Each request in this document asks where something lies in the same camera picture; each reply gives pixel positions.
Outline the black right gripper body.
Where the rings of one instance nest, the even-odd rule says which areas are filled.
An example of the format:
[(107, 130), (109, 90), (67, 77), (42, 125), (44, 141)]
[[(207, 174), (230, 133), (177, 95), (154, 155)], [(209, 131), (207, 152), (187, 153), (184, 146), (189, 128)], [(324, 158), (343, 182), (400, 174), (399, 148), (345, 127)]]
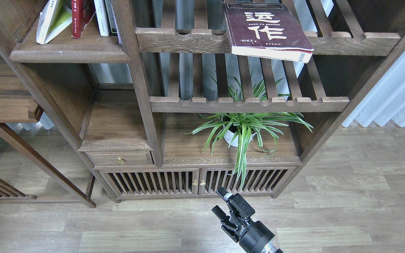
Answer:
[(247, 253), (277, 252), (272, 244), (275, 235), (263, 223), (251, 219), (255, 210), (239, 193), (232, 194), (225, 202), (230, 216), (228, 222), (221, 222), (221, 228), (235, 243), (239, 243)]

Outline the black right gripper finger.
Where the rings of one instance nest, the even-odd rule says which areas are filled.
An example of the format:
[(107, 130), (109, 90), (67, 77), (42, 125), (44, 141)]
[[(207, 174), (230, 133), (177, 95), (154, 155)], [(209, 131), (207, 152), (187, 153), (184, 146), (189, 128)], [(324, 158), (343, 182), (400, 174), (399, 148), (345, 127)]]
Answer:
[(213, 207), (212, 212), (217, 216), (217, 218), (221, 222), (228, 222), (228, 216), (219, 206)]
[(216, 193), (221, 197), (224, 201), (228, 201), (232, 196), (232, 193), (228, 192), (224, 187), (220, 187), (216, 190)]

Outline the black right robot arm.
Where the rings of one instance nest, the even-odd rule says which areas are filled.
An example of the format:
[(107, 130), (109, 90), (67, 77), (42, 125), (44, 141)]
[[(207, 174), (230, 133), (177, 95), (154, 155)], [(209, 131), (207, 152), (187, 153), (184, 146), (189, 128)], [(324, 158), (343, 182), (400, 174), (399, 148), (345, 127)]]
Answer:
[(240, 194), (232, 194), (223, 187), (218, 188), (216, 193), (225, 200), (230, 216), (226, 215), (219, 206), (212, 208), (212, 212), (220, 219), (222, 230), (235, 243), (239, 243), (247, 253), (282, 252), (272, 244), (274, 233), (262, 222), (254, 222), (251, 219), (255, 210)]

